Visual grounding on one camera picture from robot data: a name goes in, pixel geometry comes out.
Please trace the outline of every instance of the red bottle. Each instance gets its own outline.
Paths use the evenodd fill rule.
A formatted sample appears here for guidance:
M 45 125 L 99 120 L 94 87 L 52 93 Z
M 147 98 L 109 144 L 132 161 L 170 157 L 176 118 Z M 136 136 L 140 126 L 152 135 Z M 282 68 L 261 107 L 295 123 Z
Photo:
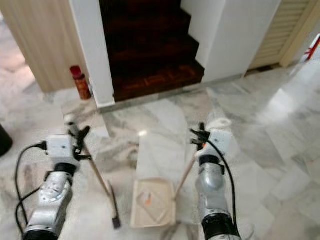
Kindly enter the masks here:
M 88 87 L 88 83 L 86 81 L 86 76 L 82 73 L 80 67 L 72 66 L 70 67 L 70 72 L 74 79 L 76 88 L 78 89 L 80 98 L 82 100 L 88 100 L 91 98 L 91 93 Z

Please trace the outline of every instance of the staircase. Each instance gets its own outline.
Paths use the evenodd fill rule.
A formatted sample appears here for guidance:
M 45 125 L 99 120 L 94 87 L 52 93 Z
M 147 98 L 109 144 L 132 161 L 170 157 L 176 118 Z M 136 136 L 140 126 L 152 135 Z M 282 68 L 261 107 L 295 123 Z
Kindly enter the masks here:
M 100 0 L 116 102 L 200 83 L 181 0 Z

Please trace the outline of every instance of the louvered door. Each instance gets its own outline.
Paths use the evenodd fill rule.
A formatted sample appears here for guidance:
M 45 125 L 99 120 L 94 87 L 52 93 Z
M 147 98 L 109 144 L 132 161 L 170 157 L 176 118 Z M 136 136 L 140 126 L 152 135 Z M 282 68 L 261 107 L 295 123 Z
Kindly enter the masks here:
M 316 3 L 317 0 L 282 0 L 249 69 L 279 63 Z

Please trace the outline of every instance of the tile floor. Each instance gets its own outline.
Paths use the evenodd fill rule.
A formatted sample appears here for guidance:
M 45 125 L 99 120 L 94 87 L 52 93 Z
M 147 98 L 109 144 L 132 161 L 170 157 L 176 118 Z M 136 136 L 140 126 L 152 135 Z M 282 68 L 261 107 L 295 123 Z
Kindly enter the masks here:
M 93 100 L 78 100 L 75 89 L 42 94 L 4 23 L 0 36 L 0 122 L 14 140 L 0 158 L 1 239 L 19 236 L 13 214 L 19 151 L 61 133 L 68 113 L 79 116 L 81 126 L 92 126 L 87 145 L 114 187 L 122 228 L 113 230 L 104 193 L 83 162 L 60 239 L 204 239 L 194 187 L 197 165 L 177 199 L 173 227 L 130 228 L 133 182 L 161 176 L 176 185 L 195 150 L 188 128 L 224 117 L 232 121 L 227 160 L 240 233 L 254 229 L 252 240 L 320 239 L 320 60 L 99 114 Z M 50 168 L 43 152 L 27 153 L 23 191 L 37 187 Z M 230 204 L 227 178 L 226 192 Z M 34 205 L 35 198 L 27 202 L 28 209 Z

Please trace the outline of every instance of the dustpan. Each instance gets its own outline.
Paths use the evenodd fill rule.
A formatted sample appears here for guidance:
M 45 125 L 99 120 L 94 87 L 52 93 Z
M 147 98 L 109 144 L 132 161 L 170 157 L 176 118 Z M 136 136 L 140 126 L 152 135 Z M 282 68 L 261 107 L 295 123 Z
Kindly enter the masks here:
M 176 223 L 173 184 L 160 177 L 134 182 L 131 213 L 132 228 L 151 228 Z

